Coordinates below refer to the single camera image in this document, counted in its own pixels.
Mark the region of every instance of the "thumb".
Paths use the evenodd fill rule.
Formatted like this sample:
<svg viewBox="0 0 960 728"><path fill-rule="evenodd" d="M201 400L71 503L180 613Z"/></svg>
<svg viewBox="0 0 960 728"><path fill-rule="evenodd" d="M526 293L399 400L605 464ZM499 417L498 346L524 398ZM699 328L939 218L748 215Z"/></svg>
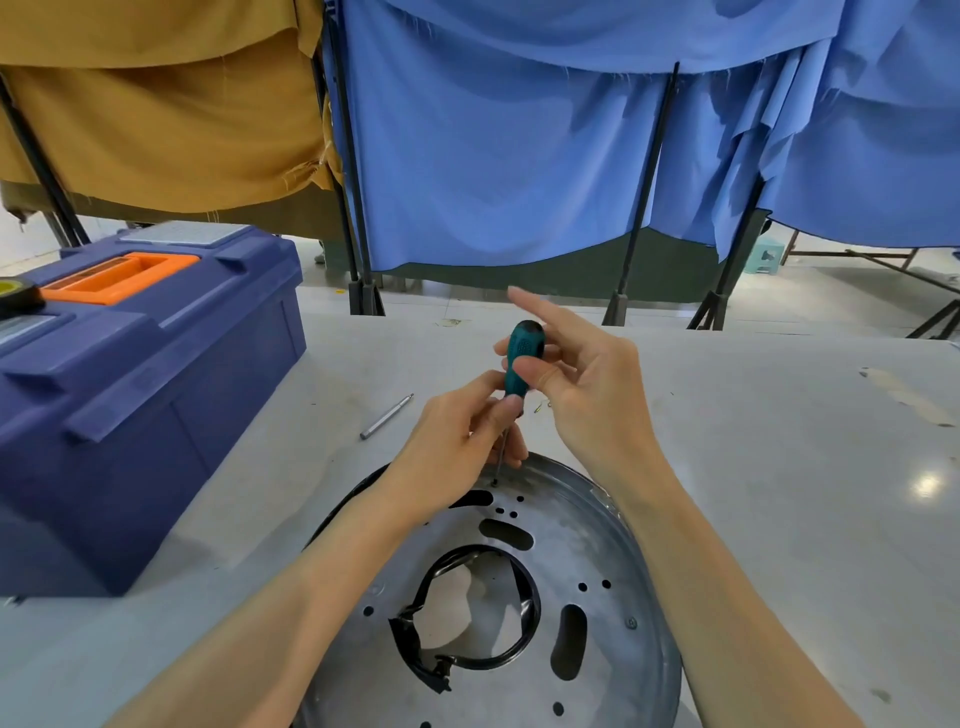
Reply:
<svg viewBox="0 0 960 728"><path fill-rule="evenodd" d="M473 437L477 446L484 452L490 451L504 430L514 423L523 411L523 399L517 395L508 395L487 410L487 414L473 430Z"/></svg>
<svg viewBox="0 0 960 728"><path fill-rule="evenodd" d="M514 360L514 372L527 384L543 392L555 402L560 395L574 385L564 376L560 367L534 356L518 356Z"/></svg>

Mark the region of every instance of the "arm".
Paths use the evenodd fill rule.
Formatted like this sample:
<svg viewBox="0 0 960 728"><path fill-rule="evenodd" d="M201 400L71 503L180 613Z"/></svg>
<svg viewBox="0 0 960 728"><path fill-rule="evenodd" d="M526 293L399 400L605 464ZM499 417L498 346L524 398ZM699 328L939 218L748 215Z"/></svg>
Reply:
<svg viewBox="0 0 960 728"><path fill-rule="evenodd" d="M520 398L489 400L502 387L503 375L487 372L428 402L379 480L296 561L161 672L108 728L289 726L326 649L407 534L469 490L505 430L505 462L518 467L527 456L512 425Z"/></svg>
<svg viewBox="0 0 960 728"><path fill-rule="evenodd" d="M544 360L514 371L553 405L564 443L608 490L643 551L708 728L862 728L756 593L684 491L654 435L633 344L536 296ZM506 352L506 340L495 350Z"/></svg>

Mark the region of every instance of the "screwdriver handle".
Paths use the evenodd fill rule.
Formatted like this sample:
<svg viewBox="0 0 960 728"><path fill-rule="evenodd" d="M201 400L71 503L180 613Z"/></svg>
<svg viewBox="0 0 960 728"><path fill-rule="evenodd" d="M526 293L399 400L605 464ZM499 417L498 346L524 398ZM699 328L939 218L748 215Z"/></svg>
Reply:
<svg viewBox="0 0 960 728"><path fill-rule="evenodd" d="M526 397L529 385L514 372L514 359L518 356L535 356L543 359L543 347L546 346L546 334L543 327L536 321L521 321L510 334L510 343L507 345L507 381L504 386L504 397L519 395Z"/></svg>

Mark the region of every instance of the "screwdriver shaft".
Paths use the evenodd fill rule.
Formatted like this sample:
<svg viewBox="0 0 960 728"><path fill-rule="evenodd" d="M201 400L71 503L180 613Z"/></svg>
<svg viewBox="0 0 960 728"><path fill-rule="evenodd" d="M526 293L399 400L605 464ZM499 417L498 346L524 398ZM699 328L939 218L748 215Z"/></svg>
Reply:
<svg viewBox="0 0 960 728"><path fill-rule="evenodd" d="M503 466L503 451L507 448L507 433L503 433L503 442L500 443L500 454L496 458L496 473L493 474L493 482L500 479L500 468Z"/></svg>

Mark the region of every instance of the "black metal pole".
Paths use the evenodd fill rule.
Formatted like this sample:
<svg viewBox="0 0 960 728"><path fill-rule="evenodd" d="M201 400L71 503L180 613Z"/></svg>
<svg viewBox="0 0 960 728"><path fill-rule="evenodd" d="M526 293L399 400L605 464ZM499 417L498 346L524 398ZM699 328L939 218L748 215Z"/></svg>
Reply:
<svg viewBox="0 0 960 728"><path fill-rule="evenodd" d="M320 118L324 118L324 102L328 89L324 79L324 66L321 63L320 55L314 51L310 58L310 67L313 70L313 86L317 90L317 106L320 109ZM360 276L357 273L357 257L354 248L354 236L351 234L353 227L350 224L350 216L347 212L347 200L344 197L344 188L334 179L333 192L337 196L337 211L340 213L340 227L344 232L344 245L347 247L347 262L350 269L350 283L347 286L350 303L350 315L359 316L363 313L363 284L360 282Z"/></svg>
<svg viewBox="0 0 960 728"><path fill-rule="evenodd" d="M367 223L363 210L363 196L360 193L360 176L356 158L356 147L353 143L353 126L350 120L350 108L347 100L347 72L344 68L343 50L340 47L339 31L343 29L343 12L340 11L340 17L333 20L329 11L324 9L326 20L330 23L330 32L328 39L330 42L330 53L333 56L333 69L336 76L337 106L340 111L340 121L344 133L344 141L347 145L346 153L341 155L345 162L345 171L349 175L351 189L350 198L353 201L353 212L356 215L357 243L360 246L360 268L361 279L364 284L372 283L372 272L370 268L370 246L367 241Z"/></svg>
<svg viewBox="0 0 960 728"><path fill-rule="evenodd" d="M727 300L730 298L730 291L727 290L727 284L730 280L734 266L736 266L743 255L744 245L746 244L747 231L756 211L756 206L760 202L760 195L763 193L763 175L756 173L754 186L750 190L750 196L747 198L747 205L740 215L740 222L736 225L736 232L733 234L733 241L730 245L730 252L727 253L727 259L724 261L723 269L720 271L720 278L713 290L708 291L704 297L700 308L690 319L687 328L701 328L700 324L704 322L702 328L713 328L714 331L722 331L724 322L727 318Z"/></svg>
<svg viewBox="0 0 960 728"><path fill-rule="evenodd" d="M334 20L329 6L324 3L324 24L329 29L327 39L330 43L330 54L333 56L333 72L337 87L337 106L339 108L340 124L344 133L346 153L341 152L340 158L344 162L344 181L350 180L350 199L353 201L353 213L356 216L355 227L357 246L360 253L360 296L362 298L362 313L367 316L384 316L383 301L380 292L373 285L372 260L370 245L367 241L367 222L364 215L363 195L360 190L359 166L357 165L356 148L353 143L353 127L350 122L350 108L347 99L347 72L344 68L343 50L340 45L339 32L343 31L343 10Z"/></svg>
<svg viewBox="0 0 960 728"><path fill-rule="evenodd" d="M905 276L909 276L912 279L922 280L924 283L935 285L937 286L937 288L943 288L945 291L949 291L950 293L955 293L958 296L960 296L960 288L956 288L952 285L948 285L947 283L942 283L936 279L928 278L927 276L924 276L920 273L914 273L913 271L904 270L899 265L893 265L892 263L888 263L885 260L880 260L879 258L876 257L875 254L861 253L859 251L851 250L850 248L846 250L846 253L849 253L850 255L855 255L856 257L865 258L866 260L869 260L872 263L876 263L877 265L882 265L884 268L889 268L892 271L903 273Z"/></svg>
<svg viewBox="0 0 960 728"><path fill-rule="evenodd" d="M607 305L607 312L603 317L604 326L622 327L627 318L627 283L630 280L630 268L634 262L636 240L643 227L643 216L647 211L650 200L650 190L654 186L654 177L657 174L657 162L660 160L660 148L663 146L663 135L666 133L666 121L670 117L670 107L676 96L677 77L680 76L680 62L673 64L673 73L666 82L663 96L660 99L660 108L657 111L657 121L653 135L650 137L650 148L647 150L647 159L643 162L643 176L640 178L639 194L636 199L634 224L630 229L630 238L627 241L627 253L623 256L623 270L620 272L620 281Z"/></svg>
<svg viewBox="0 0 960 728"><path fill-rule="evenodd" d="M57 175L54 173L50 160L43 153L39 140L30 128L27 117L16 105L7 87L7 81L0 74L0 104L3 105L7 118L10 119L10 125L13 127L13 133L16 134L20 146L23 147L23 153L27 156L30 166L34 169L37 180L50 198L50 204L53 206L54 214L60 223L60 228L66 238L68 247L79 248L87 245L90 238L87 236L84 226L80 224L77 213L67 199Z"/></svg>
<svg viewBox="0 0 960 728"><path fill-rule="evenodd" d="M960 320L958 320L958 317L960 317L960 299L951 301L950 303L945 305L943 308L941 308L939 311L933 314L930 318L928 318L918 327L910 331L910 333L906 335L906 338L908 339L923 338L925 333L927 333L932 328L934 328L937 324L939 324L941 321L946 319L947 316L949 316L951 313L953 313L953 319L951 319L944 326L944 330L940 333L939 336L934 337L938 339L949 338L950 334L953 333L953 330L957 327L957 324L960 323Z"/></svg>

